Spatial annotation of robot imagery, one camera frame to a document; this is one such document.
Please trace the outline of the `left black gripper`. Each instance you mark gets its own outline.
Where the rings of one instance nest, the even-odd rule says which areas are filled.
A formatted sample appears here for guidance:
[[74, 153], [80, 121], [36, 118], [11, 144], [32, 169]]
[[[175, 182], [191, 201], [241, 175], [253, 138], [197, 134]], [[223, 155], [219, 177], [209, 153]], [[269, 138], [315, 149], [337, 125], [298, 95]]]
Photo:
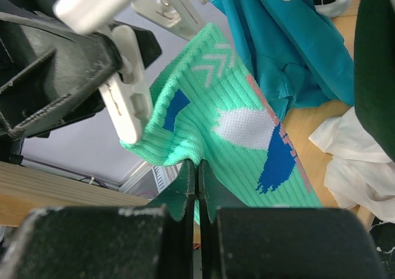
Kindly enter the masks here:
[[121, 68], [108, 36], [81, 36], [56, 18], [56, 0], [1, 0], [1, 160], [23, 141], [94, 116], [99, 87]]

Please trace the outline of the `white plastic clip hanger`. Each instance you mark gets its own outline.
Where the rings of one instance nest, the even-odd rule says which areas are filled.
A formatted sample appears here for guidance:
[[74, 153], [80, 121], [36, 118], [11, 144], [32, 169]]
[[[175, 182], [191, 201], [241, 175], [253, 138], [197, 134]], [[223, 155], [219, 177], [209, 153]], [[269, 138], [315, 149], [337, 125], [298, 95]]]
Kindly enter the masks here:
[[190, 0], [57, 0], [53, 11], [74, 32], [85, 35], [109, 23], [127, 6], [186, 41], [206, 25]]

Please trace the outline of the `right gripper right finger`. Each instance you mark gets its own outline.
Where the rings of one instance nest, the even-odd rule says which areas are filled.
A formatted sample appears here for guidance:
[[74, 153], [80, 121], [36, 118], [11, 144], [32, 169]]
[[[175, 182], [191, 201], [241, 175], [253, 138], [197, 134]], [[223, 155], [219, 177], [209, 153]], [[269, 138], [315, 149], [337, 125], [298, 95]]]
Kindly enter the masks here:
[[197, 168], [204, 278], [386, 278], [359, 218], [337, 208], [246, 207]]

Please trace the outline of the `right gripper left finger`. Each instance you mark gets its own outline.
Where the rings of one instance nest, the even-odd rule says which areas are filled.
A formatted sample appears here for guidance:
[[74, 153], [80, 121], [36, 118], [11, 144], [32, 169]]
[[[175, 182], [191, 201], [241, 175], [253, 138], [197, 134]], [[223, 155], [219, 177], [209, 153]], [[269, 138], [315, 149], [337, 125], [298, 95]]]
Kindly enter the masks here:
[[191, 278], [195, 169], [148, 205], [44, 207], [19, 226], [2, 278]]

